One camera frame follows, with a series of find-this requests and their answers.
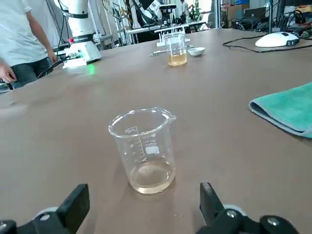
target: teal towel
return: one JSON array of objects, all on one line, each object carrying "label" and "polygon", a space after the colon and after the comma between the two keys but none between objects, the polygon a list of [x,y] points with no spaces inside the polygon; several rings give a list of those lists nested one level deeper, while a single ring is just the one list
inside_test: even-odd
[{"label": "teal towel", "polygon": [[258,97],[249,108],[289,133],[312,138],[312,83]]}]

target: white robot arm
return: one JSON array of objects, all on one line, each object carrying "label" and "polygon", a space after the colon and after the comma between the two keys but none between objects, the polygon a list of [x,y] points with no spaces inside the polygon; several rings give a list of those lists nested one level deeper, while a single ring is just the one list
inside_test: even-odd
[{"label": "white robot arm", "polygon": [[73,34],[73,44],[66,52],[69,57],[79,57],[64,63],[77,67],[98,60],[101,55],[93,41],[94,29],[88,19],[88,0],[54,0],[54,3],[69,16],[68,24]]}]

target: workbench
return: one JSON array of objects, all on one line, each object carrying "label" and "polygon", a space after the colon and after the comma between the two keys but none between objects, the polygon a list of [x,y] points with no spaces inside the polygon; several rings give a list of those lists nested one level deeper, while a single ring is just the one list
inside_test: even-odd
[{"label": "workbench", "polygon": [[[250,218],[279,215],[311,233],[312,141],[259,118],[248,103],[311,82],[312,49],[256,54],[222,46],[254,35],[190,34],[206,51],[180,67],[168,66],[165,54],[149,57],[156,41],[106,50],[101,61],[59,67],[1,95],[0,219],[21,225],[88,183],[91,209],[80,234],[193,234],[204,225],[199,184],[209,181],[222,202]],[[176,178],[161,194],[141,195],[107,127],[121,113],[155,106],[177,116]]]},{"label": "workbench", "polygon": [[[190,23],[187,23],[187,25],[189,27],[193,27],[193,26],[200,26],[204,23],[207,23],[207,22],[206,21],[190,22]],[[146,33],[146,32],[154,32],[155,30],[164,29],[164,28],[166,28],[166,27],[161,26],[161,25],[154,25],[151,27],[144,27],[144,28],[136,28],[136,29],[132,29],[132,30],[127,30],[126,31],[127,41],[130,43],[131,39],[132,39],[133,44],[135,44],[135,42],[138,41],[138,37],[137,37],[138,34]]]}]

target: white label on beaker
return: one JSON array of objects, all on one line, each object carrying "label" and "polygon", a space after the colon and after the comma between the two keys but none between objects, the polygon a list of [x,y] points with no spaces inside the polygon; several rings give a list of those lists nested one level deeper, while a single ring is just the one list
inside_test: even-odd
[{"label": "white label on beaker", "polygon": [[145,151],[148,155],[151,154],[159,154],[159,148],[157,146],[150,146],[150,147],[146,147]]}]

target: computer mouse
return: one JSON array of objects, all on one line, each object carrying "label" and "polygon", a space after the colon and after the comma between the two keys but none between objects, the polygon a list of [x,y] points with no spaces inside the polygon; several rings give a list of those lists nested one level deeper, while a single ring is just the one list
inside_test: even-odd
[{"label": "computer mouse", "polygon": [[294,46],[299,38],[291,33],[277,32],[263,36],[255,43],[256,47]]}]

